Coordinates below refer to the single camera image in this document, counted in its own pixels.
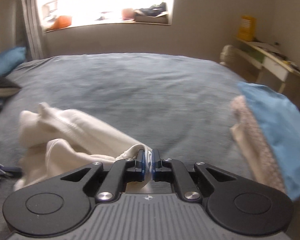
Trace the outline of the grey curtain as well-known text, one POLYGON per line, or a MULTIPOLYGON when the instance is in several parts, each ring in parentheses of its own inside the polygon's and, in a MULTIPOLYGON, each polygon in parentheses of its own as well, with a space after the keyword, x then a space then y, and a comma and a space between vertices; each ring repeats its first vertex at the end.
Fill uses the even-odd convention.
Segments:
POLYGON ((21 0, 28 51, 31 59, 46 57, 44 34, 39 19, 37 0, 21 0))

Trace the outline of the cream wooden desk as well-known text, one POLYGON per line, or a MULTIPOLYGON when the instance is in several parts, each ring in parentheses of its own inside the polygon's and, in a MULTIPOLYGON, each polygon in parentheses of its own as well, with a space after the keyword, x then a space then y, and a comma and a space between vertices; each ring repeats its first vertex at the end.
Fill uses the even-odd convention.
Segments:
POLYGON ((271 53, 253 45, 251 42, 244 41, 240 38, 237 40, 246 47, 249 47, 250 50, 262 55, 262 60, 258 61, 246 51, 235 48, 237 55, 248 61, 258 70, 255 83, 266 85, 281 94, 294 95, 300 92, 299 72, 271 53))

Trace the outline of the orange object on windowsill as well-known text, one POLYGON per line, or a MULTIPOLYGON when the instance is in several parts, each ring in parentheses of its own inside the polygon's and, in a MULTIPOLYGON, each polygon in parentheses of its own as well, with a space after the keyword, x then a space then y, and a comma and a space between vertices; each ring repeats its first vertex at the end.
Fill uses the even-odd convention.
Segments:
POLYGON ((61 15, 55 20, 54 24, 51 25, 51 27, 49 27, 47 30, 63 29, 63 28, 69 27, 71 24, 72 24, 71 16, 61 15))

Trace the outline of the blue pillow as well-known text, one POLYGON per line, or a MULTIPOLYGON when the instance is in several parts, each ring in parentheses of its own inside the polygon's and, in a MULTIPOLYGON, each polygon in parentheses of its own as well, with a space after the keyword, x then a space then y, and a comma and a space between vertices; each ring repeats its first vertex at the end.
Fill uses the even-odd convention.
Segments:
POLYGON ((14 47, 0 53, 0 76, 7 76, 26 61, 26 48, 14 47))

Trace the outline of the yellow box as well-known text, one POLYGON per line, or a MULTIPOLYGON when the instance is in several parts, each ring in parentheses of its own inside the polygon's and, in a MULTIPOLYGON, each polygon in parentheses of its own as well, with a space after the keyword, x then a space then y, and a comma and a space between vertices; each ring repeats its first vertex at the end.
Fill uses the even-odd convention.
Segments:
POLYGON ((252 42, 255 38, 256 18, 242 15, 237 37, 241 40, 252 42))

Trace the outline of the clothes pile on windowsill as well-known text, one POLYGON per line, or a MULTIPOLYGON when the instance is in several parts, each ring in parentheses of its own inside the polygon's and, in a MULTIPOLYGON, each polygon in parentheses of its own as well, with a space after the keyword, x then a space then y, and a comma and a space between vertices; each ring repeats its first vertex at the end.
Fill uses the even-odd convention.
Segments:
POLYGON ((152 5, 148 8, 122 10, 122 19, 139 23, 168 24, 169 13, 165 2, 159 5, 152 5))

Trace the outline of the cream bedpost knob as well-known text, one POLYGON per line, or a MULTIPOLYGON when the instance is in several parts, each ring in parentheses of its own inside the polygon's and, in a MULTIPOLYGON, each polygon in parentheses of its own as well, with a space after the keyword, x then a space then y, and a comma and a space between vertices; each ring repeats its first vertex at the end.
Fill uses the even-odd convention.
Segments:
POLYGON ((226 45, 220 53, 219 64, 230 67, 236 59, 235 47, 233 45, 226 45))

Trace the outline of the dark objects at bed edge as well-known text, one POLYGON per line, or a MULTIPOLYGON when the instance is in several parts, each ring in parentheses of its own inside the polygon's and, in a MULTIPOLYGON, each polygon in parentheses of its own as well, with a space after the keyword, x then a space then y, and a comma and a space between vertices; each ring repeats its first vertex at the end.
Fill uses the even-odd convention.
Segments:
POLYGON ((22 169, 19 167, 8 167, 0 163, 0 181, 2 179, 17 179, 23 175, 22 169))

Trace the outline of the grey-blue bed blanket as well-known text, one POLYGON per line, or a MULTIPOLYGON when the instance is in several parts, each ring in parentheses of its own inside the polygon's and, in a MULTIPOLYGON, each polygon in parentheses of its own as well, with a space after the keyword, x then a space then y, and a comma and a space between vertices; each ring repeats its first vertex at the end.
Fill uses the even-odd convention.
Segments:
POLYGON ((232 139, 232 99, 241 78, 212 61, 159 54, 56 56, 18 66, 8 78, 21 87, 0 112, 0 163, 16 166, 23 110, 38 104, 77 109, 186 166, 206 161, 252 178, 232 139))

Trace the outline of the light blue pillowcase cloth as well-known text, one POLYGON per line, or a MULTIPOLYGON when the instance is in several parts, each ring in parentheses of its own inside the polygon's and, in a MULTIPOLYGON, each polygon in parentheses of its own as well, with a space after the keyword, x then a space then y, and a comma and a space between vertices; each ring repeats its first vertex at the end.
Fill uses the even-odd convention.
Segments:
POLYGON ((300 198, 300 111, 285 95, 265 85, 239 82, 248 109, 270 146, 290 199, 300 198))

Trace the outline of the white bear sweatshirt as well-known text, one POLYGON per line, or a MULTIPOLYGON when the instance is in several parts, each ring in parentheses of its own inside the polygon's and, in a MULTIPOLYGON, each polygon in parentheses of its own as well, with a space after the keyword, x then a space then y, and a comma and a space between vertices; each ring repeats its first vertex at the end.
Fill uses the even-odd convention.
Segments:
POLYGON ((61 110, 42 102, 36 113, 19 115, 19 143, 26 149, 20 161, 23 175, 17 191, 32 184, 101 162, 112 165, 117 160, 135 159, 145 152, 145 179, 129 183, 130 192, 149 191, 152 149, 113 126, 76 109, 61 110))

